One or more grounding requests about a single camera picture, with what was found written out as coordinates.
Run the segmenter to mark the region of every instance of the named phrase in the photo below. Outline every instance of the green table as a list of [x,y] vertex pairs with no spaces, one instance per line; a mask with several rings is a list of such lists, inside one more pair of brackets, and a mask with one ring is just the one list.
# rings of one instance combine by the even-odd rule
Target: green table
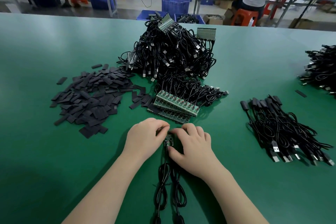
[[[334,223],[336,169],[325,163],[273,163],[246,128],[239,102],[277,95],[285,111],[318,132],[318,140],[336,145],[336,100],[323,90],[301,86],[296,78],[309,62],[305,50],[335,44],[336,33],[202,27],[217,28],[217,63],[204,82],[230,94],[202,108],[191,122],[211,134],[218,159],[271,224]],[[130,110],[128,92],[118,115],[104,123],[108,132],[88,140],[78,125],[54,126],[60,108],[49,108],[50,99],[73,76],[97,63],[115,65],[144,31],[143,21],[0,14],[1,223],[60,223],[121,153],[129,128],[157,117],[145,108]],[[69,79],[56,85],[63,76]],[[139,76],[133,82],[151,87]],[[161,154],[158,150],[135,176],[116,223],[149,223]],[[336,160],[336,150],[330,155]],[[186,224],[223,223],[221,209],[202,181],[183,174],[181,184],[188,199],[180,210]],[[161,216],[163,224],[172,223],[170,204]]]

